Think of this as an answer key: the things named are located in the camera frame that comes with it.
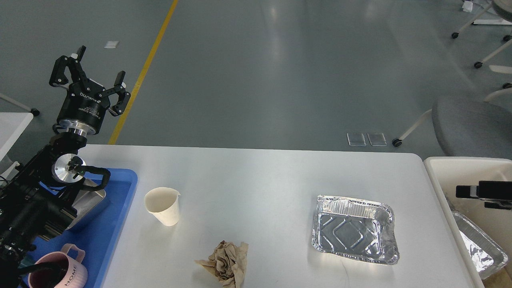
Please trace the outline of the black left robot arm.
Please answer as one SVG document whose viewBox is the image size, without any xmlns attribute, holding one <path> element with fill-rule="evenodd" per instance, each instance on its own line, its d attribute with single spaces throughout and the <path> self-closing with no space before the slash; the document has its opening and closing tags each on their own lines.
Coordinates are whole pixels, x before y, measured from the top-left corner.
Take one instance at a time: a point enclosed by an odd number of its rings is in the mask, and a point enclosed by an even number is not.
<svg viewBox="0 0 512 288">
<path fill-rule="evenodd" d="M 114 87 L 107 89 L 86 76 L 81 61 L 86 47 L 70 56 L 57 58 L 49 85 L 66 90 L 66 98 L 53 124 L 54 136 L 18 173 L 1 188 L 1 286 L 26 288 L 23 276 L 48 271 L 46 288 L 56 286 L 64 273 L 58 264 L 33 264 L 20 268 L 34 240 L 53 239 L 77 218 L 72 206 L 79 191 L 99 191 L 110 180 L 106 168 L 88 166 L 78 156 L 87 136 L 100 132 L 105 114 L 124 113 L 130 92 L 117 74 Z"/>
</svg>

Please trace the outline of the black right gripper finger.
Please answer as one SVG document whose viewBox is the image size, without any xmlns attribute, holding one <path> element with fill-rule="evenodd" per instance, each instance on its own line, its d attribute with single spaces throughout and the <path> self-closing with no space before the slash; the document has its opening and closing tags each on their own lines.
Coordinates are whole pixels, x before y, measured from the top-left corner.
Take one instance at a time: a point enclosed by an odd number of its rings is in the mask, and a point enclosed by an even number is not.
<svg viewBox="0 0 512 288">
<path fill-rule="evenodd" d="M 479 181 L 477 185 L 456 186 L 456 197 L 479 199 L 485 208 L 512 209 L 512 182 Z"/>
</svg>

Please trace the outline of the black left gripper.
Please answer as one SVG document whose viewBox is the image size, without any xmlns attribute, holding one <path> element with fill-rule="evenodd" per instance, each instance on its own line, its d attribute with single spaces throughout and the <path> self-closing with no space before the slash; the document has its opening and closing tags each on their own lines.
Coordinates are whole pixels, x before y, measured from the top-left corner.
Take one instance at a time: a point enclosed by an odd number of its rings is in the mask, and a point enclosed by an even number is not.
<svg viewBox="0 0 512 288">
<path fill-rule="evenodd" d="M 97 135 L 106 112 L 114 117 L 121 116 L 130 100 L 131 94 L 123 82 L 125 71 L 117 74 L 114 87 L 108 90 L 102 84 L 87 78 L 81 65 L 85 51 L 86 46 L 81 46 L 76 53 L 70 56 L 63 55 L 54 63 L 49 85 L 66 90 L 66 98 L 53 124 L 55 134 L 74 129 L 82 136 Z M 70 72 L 72 82 L 65 75 L 66 69 Z M 80 87 L 80 83 L 85 83 L 85 87 Z M 118 100 L 115 104 L 110 104 L 109 97 L 114 94 Z"/>
</svg>

